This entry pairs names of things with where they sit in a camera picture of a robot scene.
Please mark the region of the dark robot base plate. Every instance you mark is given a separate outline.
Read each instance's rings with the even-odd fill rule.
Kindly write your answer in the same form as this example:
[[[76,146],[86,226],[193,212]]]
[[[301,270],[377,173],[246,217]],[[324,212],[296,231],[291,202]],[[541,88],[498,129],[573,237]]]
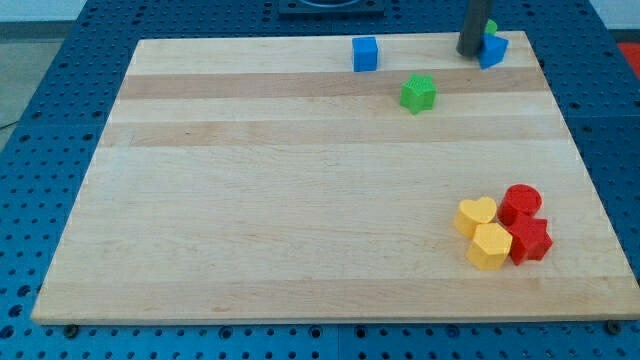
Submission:
[[[386,0],[279,0],[278,15],[379,15],[385,6]]]

